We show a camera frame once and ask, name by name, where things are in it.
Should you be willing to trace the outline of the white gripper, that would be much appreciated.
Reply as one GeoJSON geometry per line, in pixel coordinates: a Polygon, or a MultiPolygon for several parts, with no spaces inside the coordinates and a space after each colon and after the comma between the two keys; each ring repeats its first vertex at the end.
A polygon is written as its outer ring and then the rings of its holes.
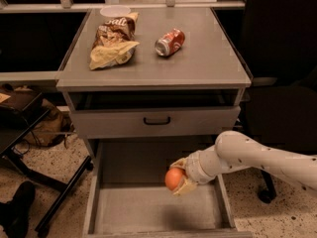
{"type": "Polygon", "coordinates": [[[214,179],[214,176],[207,173],[210,164],[211,156],[207,151],[196,151],[186,159],[181,158],[172,163],[169,168],[182,175],[180,182],[172,190],[172,194],[185,195],[194,191],[198,184],[205,184],[214,179]]]}

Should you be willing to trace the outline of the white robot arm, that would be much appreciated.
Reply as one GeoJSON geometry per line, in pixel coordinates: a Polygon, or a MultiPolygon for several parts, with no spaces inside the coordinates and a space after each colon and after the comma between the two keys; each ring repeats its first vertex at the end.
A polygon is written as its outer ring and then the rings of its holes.
{"type": "Polygon", "coordinates": [[[218,175],[256,168],[295,187],[317,193],[317,160],[271,148],[236,131],[221,133],[215,144],[172,163],[165,175],[165,185],[174,195],[183,195],[218,175]]]}

